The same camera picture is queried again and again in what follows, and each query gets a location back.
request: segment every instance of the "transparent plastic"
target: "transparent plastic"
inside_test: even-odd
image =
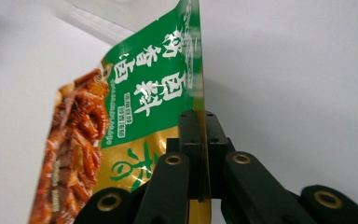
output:
[[[115,45],[158,20],[179,0],[55,0],[57,16]]]

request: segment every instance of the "food image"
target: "food image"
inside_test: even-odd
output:
[[[29,223],[72,223],[91,197],[109,124],[104,99],[111,69],[94,69],[57,91]]]

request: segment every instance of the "snack package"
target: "snack package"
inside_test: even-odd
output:
[[[29,223],[72,223],[93,193],[139,188],[179,114],[204,114],[198,0],[114,46],[55,103]]]

